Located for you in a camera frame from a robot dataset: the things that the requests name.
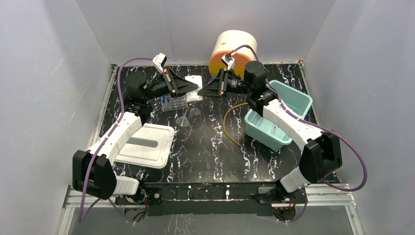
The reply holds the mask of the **small white sachet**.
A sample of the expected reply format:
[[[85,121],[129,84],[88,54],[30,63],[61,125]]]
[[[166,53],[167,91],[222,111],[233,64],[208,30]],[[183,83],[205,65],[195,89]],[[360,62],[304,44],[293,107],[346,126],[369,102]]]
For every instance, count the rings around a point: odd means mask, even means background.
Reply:
[[[202,85],[203,85],[202,76],[201,75],[186,76],[185,80],[198,85],[198,88],[186,93],[186,101],[188,103],[202,101],[203,97],[201,95],[198,95],[198,91],[202,88]]]

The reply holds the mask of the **metal scissors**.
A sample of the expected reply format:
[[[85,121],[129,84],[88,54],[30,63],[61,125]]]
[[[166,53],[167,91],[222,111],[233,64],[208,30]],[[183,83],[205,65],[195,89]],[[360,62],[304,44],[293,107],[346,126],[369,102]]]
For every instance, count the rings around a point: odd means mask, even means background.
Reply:
[[[273,125],[273,127],[272,127],[272,129],[271,129],[271,135],[275,135],[276,134],[276,132],[277,132],[277,129],[278,129],[278,126],[277,125]]]

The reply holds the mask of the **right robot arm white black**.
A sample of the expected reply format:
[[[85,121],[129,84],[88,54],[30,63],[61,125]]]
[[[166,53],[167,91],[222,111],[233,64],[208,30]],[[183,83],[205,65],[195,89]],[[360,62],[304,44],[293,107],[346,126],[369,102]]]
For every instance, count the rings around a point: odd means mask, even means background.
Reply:
[[[198,95],[222,97],[227,92],[246,94],[251,110],[276,125],[301,150],[299,165],[278,179],[267,192],[252,195],[252,199],[263,204],[291,199],[298,190],[323,180],[342,166],[339,137],[307,124],[302,116],[294,114],[267,80],[267,71],[261,62],[249,61],[243,78],[233,70],[220,69],[216,78],[199,90]]]

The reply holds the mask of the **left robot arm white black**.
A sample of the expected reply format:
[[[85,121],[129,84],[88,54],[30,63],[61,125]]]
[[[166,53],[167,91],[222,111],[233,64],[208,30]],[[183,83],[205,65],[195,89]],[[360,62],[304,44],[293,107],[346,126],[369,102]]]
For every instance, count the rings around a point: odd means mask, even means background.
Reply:
[[[185,95],[198,85],[163,68],[153,81],[144,73],[129,76],[130,100],[110,129],[87,150],[78,150],[72,158],[72,186],[76,191],[99,199],[116,195],[138,197],[143,180],[117,176],[115,162],[162,169],[173,142],[175,130],[170,126],[148,124],[152,112],[149,101],[164,95]]]

